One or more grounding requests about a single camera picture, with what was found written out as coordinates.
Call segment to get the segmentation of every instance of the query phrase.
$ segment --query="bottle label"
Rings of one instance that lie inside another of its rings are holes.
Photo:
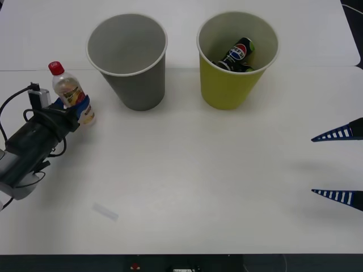
[[[75,106],[86,98],[80,86],[76,86],[72,91],[64,93],[63,96],[70,106]]]
[[[91,105],[88,105],[88,107],[82,112],[82,116],[81,116],[81,120],[80,121],[84,125],[87,125],[94,118],[95,118],[95,113],[93,112]]]

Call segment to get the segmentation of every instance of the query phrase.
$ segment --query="table surface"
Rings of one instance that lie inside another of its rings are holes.
[[[46,70],[54,60],[66,69],[91,69],[88,35],[103,19],[124,12],[148,14],[165,27],[168,67],[198,67],[198,28],[227,10],[270,22],[280,37],[282,65],[360,61],[340,0],[10,0],[0,12],[0,70]]]
[[[235,111],[206,104],[197,69],[167,69],[166,96],[147,112],[97,71],[72,73],[97,122],[0,213],[0,254],[363,253],[362,213],[310,191],[363,190],[361,142],[310,141],[362,116],[359,68],[273,65]],[[50,80],[1,72],[1,100]],[[22,95],[5,109],[8,135],[26,108]]]

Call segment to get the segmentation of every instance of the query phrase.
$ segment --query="cable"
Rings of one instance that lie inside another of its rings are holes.
[[[43,173],[43,177],[41,177],[41,179],[40,179],[40,180],[35,181],[35,182],[33,182],[33,183],[30,183],[30,184],[27,184],[27,185],[17,186],[17,187],[15,187],[15,188],[25,188],[25,187],[29,187],[29,186],[32,186],[32,185],[34,185],[34,184],[37,184],[38,182],[40,182],[40,181],[41,181],[41,180],[45,177],[45,173],[44,173],[43,171],[36,172],[36,174],[38,174],[38,173]]]
[[[13,198],[13,197],[12,197],[12,198],[10,198],[10,200],[4,204],[4,206],[2,207],[2,210],[3,210],[3,209],[5,209],[7,206],[9,206],[9,204],[10,204],[13,200],[14,200],[14,198]]]
[[[284,258],[284,262],[285,262],[285,272],[288,272],[288,261],[286,259],[286,256],[284,254],[282,254],[282,257]],[[243,268],[245,269],[246,272],[250,272],[247,267],[245,266],[245,264],[243,264]]]
[[[26,91],[28,91],[28,90],[30,90],[31,88],[32,88],[32,85],[33,85],[33,83],[31,83],[28,87],[26,87],[25,89],[22,89],[22,90],[20,90],[19,92],[16,92],[16,93],[14,93],[12,96],[10,96],[8,99],[6,99],[6,101],[2,104],[2,106],[0,107],[0,115],[1,115],[1,113],[2,113],[2,111],[4,110],[4,108],[5,108],[5,106],[7,105],[7,103],[9,103],[13,98],[15,98],[16,96],[18,96],[18,95],[20,95],[20,94],[22,94],[23,92],[26,92]],[[0,122],[0,130],[1,130],[1,133],[2,133],[2,135],[3,135],[3,137],[4,137],[4,140],[5,140],[5,142],[7,141],[7,136],[6,136],[6,133],[5,133],[5,131],[4,131],[4,128],[2,127],[2,125],[1,125],[1,122]]]
[[[23,112],[23,117],[24,117],[25,121],[27,121],[27,122],[29,121],[29,119],[27,117],[28,112],[33,112],[33,113],[37,113],[39,115],[42,115],[45,119],[47,119],[50,123],[52,123],[52,125],[54,126],[54,129],[56,131],[60,130],[59,126],[48,115],[46,115],[44,112],[41,112],[41,111],[36,110],[36,109],[26,109]],[[60,137],[58,134],[56,134],[56,136],[57,136],[57,139],[58,139],[59,142],[63,140],[63,150],[59,154],[49,154],[48,155],[49,158],[59,157],[59,156],[63,155],[67,150],[67,140],[66,140],[66,138],[65,137]]]
[[[346,4],[342,4],[342,6],[347,7],[347,8],[349,8],[349,9],[351,9],[351,10],[357,11],[358,13],[360,13],[360,14],[362,14],[362,15],[363,15],[363,12],[362,12],[362,11],[356,10],[356,9],[355,9],[355,8],[353,8],[353,7],[350,7],[350,6],[346,5]]]

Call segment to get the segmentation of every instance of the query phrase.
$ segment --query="small paper scrap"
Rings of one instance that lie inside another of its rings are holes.
[[[114,222],[116,222],[119,219],[118,214],[114,213],[113,211],[110,211],[109,209],[107,209],[106,207],[104,207],[98,203],[94,203],[92,208],[93,208],[93,210],[99,212],[103,216],[110,218]]]

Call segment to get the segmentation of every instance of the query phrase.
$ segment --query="soda can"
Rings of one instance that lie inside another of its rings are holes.
[[[241,63],[253,51],[255,51],[253,42],[249,38],[243,37],[226,53],[222,61],[226,62],[229,60],[230,62]]]
[[[226,59],[226,61],[218,61],[218,67],[228,70],[228,71],[236,72],[236,73],[245,73],[245,72],[255,71],[246,62],[243,64],[240,64],[237,62],[231,62],[228,59]]]

